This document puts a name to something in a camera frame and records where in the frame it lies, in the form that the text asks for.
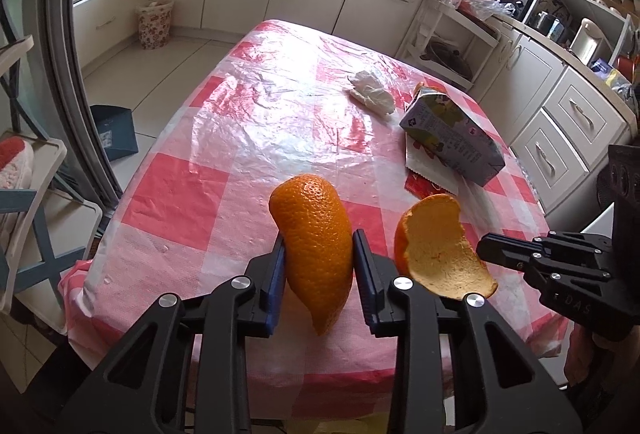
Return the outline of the person's right hand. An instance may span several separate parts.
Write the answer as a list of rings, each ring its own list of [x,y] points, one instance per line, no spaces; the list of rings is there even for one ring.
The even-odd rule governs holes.
[[[634,326],[621,341],[610,341],[575,324],[565,359],[569,386],[594,374],[602,388],[615,390],[631,375],[639,360],[639,327]]]

